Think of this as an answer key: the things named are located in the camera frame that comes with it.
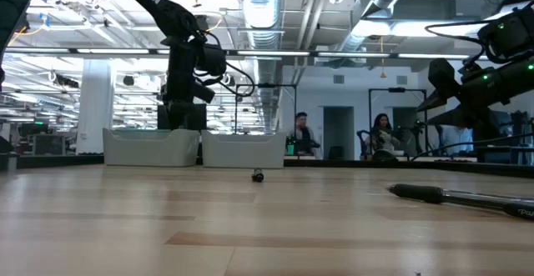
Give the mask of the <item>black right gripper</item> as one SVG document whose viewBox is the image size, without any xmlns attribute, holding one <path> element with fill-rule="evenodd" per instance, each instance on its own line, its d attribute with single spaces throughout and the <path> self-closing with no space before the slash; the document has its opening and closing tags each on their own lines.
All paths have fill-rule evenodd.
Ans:
<svg viewBox="0 0 534 276">
<path fill-rule="evenodd" d="M 473 127 L 478 119 L 461 108 L 485 108 L 521 93 L 521 62 L 508 63 L 497 69 L 484 68 L 467 72 L 466 81 L 455 80 L 455 69 L 444 58 L 433 59 L 429 66 L 428 80 L 435 87 L 417 108 L 418 112 L 446 105 L 455 98 L 459 107 L 430 118 L 430 125 Z"/>
</svg>

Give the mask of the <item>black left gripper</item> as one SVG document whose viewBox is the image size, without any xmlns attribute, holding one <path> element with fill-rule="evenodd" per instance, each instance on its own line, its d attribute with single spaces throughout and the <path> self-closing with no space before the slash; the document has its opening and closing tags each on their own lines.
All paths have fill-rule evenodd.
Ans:
<svg viewBox="0 0 534 276">
<path fill-rule="evenodd" d="M 183 107 L 183 128 L 191 129 L 195 114 L 194 98 L 210 103 L 214 91 L 198 83 L 194 76 L 199 48 L 189 43 L 179 43 L 170 47 L 168 77 L 162 99 L 168 103 L 169 128 L 180 127 L 179 103 Z"/>
</svg>

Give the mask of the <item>black monitor back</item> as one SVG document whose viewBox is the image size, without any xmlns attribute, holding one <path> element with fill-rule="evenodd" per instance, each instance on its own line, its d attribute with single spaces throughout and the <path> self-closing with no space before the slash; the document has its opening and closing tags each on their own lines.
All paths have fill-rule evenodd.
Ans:
<svg viewBox="0 0 534 276">
<path fill-rule="evenodd" d="M 194 124 L 198 131 L 207 129 L 207 105 L 205 103 L 195 105 Z"/>
<path fill-rule="evenodd" d="M 157 126 L 159 130 L 169 129 L 169 118 L 164 105 L 157 107 Z"/>
</svg>

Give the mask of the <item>person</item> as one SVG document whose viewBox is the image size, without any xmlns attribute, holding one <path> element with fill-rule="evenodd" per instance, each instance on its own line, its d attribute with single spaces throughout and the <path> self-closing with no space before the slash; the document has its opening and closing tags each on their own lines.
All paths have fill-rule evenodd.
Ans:
<svg viewBox="0 0 534 276">
<path fill-rule="evenodd" d="M 443 145 L 452 145 L 446 148 L 447 155 L 457 155 L 460 152 L 471 152 L 473 150 L 472 130 L 469 128 L 459 128 L 456 126 L 443 126 L 442 142 Z"/>
<path fill-rule="evenodd" d="M 372 159 L 375 161 L 396 161 L 395 148 L 401 141 L 395 136 L 389 117 L 380 113 L 375 117 L 370 130 L 368 146 L 372 151 Z"/>
<path fill-rule="evenodd" d="M 308 115 L 299 112 L 295 115 L 295 125 L 290 128 L 290 136 L 294 140 L 295 154 L 313 156 L 319 159 L 320 144 L 315 140 L 312 129 L 307 124 Z"/>
</svg>

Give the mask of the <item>gray plastic bin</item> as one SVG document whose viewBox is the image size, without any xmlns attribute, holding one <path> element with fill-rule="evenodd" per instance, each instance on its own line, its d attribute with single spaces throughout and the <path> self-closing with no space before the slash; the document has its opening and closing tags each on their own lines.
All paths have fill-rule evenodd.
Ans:
<svg viewBox="0 0 534 276">
<path fill-rule="evenodd" d="M 196 164 L 200 133 L 194 130 L 103 129 L 107 165 L 188 167 Z"/>
<path fill-rule="evenodd" d="M 285 133 L 272 135 L 201 132 L 202 157 L 208 168 L 283 168 Z"/>
</svg>

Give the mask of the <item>dark workstation with monitors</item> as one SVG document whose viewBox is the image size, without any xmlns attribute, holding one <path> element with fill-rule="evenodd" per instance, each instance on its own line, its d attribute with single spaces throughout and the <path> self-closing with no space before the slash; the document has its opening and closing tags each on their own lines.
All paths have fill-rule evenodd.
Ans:
<svg viewBox="0 0 534 276">
<path fill-rule="evenodd" d="M 491 113 L 492 126 L 498 134 L 487 136 L 481 130 L 475 130 L 473 140 L 505 139 L 477 144 L 474 147 L 477 160 L 481 163 L 534 165 L 534 118 L 522 111 Z"/>
</svg>

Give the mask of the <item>white pillar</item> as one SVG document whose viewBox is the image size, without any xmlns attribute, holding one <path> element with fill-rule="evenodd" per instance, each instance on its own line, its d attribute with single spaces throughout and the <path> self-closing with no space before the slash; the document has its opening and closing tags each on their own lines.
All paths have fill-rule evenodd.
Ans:
<svg viewBox="0 0 534 276">
<path fill-rule="evenodd" d="M 103 152 L 103 129 L 113 125 L 115 83 L 116 69 L 112 60 L 83 61 L 77 154 Z"/>
</svg>

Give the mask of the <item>black rig frame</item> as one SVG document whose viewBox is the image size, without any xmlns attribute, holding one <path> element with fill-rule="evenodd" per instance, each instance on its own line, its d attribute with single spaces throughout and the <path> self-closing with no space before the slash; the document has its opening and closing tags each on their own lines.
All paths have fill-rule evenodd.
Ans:
<svg viewBox="0 0 534 276">
<path fill-rule="evenodd" d="M 375 117 L 385 113 L 390 120 L 395 136 L 400 140 L 396 150 L 403 151 L 404 155 L 416 155 L 415 139 L 409 131 L 401 131 L 399 127 L 412 127 L 419 119 L 426 124 L 427 112 L 418 112 L 417 107 L 427 98 L 428 92 L 420 88 L 369 88 L 367 93 L 369 129 L 372 128 Z M 420 136 L 423 151 L 430 150 L 429 127 L 423 128 Z"/>
</svg>

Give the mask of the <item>black aluminium table frame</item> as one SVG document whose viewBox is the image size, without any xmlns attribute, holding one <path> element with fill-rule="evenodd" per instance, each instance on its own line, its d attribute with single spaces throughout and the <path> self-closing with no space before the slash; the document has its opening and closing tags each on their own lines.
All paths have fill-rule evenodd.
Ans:
<svg viewBox="0 0 534 276">
<path fill-rule="evenodd" d="M 102 155 L 73 155 L 73 156 L 20 156 L 18 155 L 17 169 L 25 168 L 55 168 L 78 165 L 104 164 Z M 468 163 L 452 161 L 434 162 L 361 162 L 340 160 L 304 160 L 286 159 L 287 168 L 393 168 L 393 169 L 435 169 L 463 173 L 479 173 L 513 178 L 534 179 L 534 166 L 521 166 L 497 163 Z"/>
</svg>

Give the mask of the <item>gray metal post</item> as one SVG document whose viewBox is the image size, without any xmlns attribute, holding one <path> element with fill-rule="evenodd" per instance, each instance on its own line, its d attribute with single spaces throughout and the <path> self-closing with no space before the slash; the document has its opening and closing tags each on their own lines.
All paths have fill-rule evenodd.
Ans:
<svg viewBox="0 0 534 276">
<path fill-rule="evenodd" d="M 16 170 L 18 158 L 16 153 L 0 153 L 0 173 Z"/>
</svg>

